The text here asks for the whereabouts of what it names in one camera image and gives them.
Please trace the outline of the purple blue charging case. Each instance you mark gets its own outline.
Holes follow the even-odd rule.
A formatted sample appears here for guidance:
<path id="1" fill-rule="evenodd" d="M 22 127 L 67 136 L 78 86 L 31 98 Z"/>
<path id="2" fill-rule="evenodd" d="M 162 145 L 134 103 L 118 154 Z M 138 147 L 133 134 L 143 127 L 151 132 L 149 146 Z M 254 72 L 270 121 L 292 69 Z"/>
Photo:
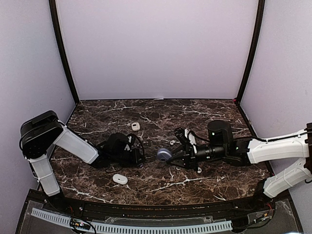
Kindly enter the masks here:
<path id="1" fill-rule="evenodd" d="M 172 153 L 168 149 L 165 149 L 165 148 L 159 149 L 156 153 L 157 160 L 162 161 L 162 162 L 168 161 L 169 159 L 172 158 L 172 156 L 173 156 Z"/>

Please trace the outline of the beige earbud charging case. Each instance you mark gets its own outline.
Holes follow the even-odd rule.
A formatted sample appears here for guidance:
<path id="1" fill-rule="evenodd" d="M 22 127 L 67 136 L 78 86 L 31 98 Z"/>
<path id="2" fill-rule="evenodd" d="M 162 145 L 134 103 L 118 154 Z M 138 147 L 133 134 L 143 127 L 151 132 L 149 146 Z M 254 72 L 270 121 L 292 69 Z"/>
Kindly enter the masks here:
<path id="1" fill-rule="evenodd" d="M 131 128 L 133 131 L 139 131 L 140 130 L 140 124 L 138 122 L 134 122 L 131 124 Z"/>

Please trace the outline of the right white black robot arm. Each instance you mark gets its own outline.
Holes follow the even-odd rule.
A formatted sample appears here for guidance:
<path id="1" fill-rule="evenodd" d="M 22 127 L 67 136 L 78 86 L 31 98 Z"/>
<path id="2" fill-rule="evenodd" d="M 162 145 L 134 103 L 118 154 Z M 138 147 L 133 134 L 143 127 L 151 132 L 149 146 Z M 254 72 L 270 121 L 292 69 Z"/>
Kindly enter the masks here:
<path id="1" fill-rule="evenodd" d="M 157 159 L 184 169 L 201 172 L 198 164 L 203 161 L 222 160 L 232 166 L 243 167 L 264 161 L 297 158 L 297 161 L 280 173 L 257 184 L 254 197 L 249 200 L 249 208 L 260 211 L 268 199 L 304 181 L 312 181 L 312 125 L 296 133 L 277 138 L 256 136 L 234 138 L 229 122 L 213 120 L 208 123 L 208 139 L 199 145 L 199 138 L 188 129 L 175 129 L 180 146 L 169 151 L 159 149 Z"/>

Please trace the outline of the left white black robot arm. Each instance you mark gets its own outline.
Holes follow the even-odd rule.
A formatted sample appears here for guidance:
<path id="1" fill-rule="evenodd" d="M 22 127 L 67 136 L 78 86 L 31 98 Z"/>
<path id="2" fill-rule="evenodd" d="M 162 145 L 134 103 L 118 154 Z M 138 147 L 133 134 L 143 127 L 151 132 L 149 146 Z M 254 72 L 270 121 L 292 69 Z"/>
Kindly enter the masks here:
<path id="1" fill-rule="evenodd" d="M 21 125 L 19 147 L 44 193 L 50 197 L 50 205 L 59 213 L 69 208 L 69 202 L 60 195 L 62 190 L 47 155 L 51 147 L 60 147 L 96 169 L 107 168 L 112 163 L 138 167 L 145 161 L 143 144 L 135 134 L 114 133 L 94 145 L 72 131 L 52 110 Z"/>

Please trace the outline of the white charging case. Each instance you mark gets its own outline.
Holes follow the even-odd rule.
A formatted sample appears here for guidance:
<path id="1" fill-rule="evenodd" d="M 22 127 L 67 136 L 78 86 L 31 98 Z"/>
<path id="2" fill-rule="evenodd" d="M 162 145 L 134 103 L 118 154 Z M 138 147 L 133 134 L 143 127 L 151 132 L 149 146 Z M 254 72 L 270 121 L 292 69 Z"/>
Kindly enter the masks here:
<path id="1" fill-rule="evenodd" d="M 113 182 L 120 184 L 120 185 L 126 185 L 128 183 L 128 178 L 120 174 L 114 174 L 112 179 L 113 179 Z"/>

